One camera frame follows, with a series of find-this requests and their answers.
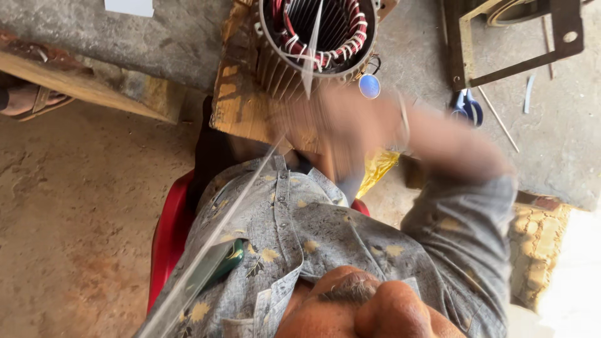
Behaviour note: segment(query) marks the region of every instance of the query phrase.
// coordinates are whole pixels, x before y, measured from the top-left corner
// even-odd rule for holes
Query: gray floral shirt
[[[225,170],[206,189],[186,250],[148,318],[259,162]],[[479,185],[431,179],[397,230],[349,209],[319,171],[291,172],[273,156],[221,234],[222,242],[244,239],[242,262],[197,296],[169,336],[272,337],[299,278],[314,283],[352,265],[405,281],[468,337],[504,337],[515,194],[510,176]]]

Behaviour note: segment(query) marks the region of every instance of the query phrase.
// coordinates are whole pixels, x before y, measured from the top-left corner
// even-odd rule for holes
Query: sandal
[[[48,102],[48,97],[50,96],[50,92],[52,92],[51,89],[46,88],[44,86],[40,86],[37,96],[35,97],[35,102],[34,102],[33,108],[31,108],[30,110],[28,110],[26,112],[22,112],[21,114],[13,115],[13,116],[11,116],[11,118],[14,118],[15,120],[19,120],[20,122],[27,121],[36,116],[42,115],[46,112],[49,112],[53,109],[62,107],[64,105],[72,102],[73,100],[75,100],[74,97],[67,96],[63,100],[60,100],[59,102],[57,102],[53,105],[46,105],[46,103]]]

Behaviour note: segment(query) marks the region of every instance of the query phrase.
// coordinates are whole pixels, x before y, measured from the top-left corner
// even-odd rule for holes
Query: foot
[[[6,109],[0,111],[0,114],[15,116],[32,109],[34,107],[35,98],[37,97],[39,88],[40,86],[38,85],[29,84],[21,88],[9,89],[8,106]],[[51,91],[50,95],[48,95],[46,105],[54,105],[64,100],[66,97],[67,96],[65,94],[61,94],[57,91]]]

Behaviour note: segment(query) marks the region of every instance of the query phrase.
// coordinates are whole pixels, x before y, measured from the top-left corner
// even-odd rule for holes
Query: rusty metal bracket
[[[468,0],[444,0],[447,42],[453,90],[477,87],[526,70],[571,57],[584,50],[584,32],[580,17],[581,0],[551,0],[551,19],[555,50],[513,66],[475,77],[471,21],[490,13],[506,0],[488,0],[469,8]]]

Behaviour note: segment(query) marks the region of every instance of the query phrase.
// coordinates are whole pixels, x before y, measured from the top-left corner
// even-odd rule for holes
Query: red plastic chair
[[[186,204],[188,185],[194,177],[194,170],[178,178],[167,194],[163,212],[154,230],[150,259],[150,292],[147,313],[154,304],[171,271],[184,252],[186,239],[194,222],[194,211]],[[365,203],[355,199],[351,208],[369,216]]]

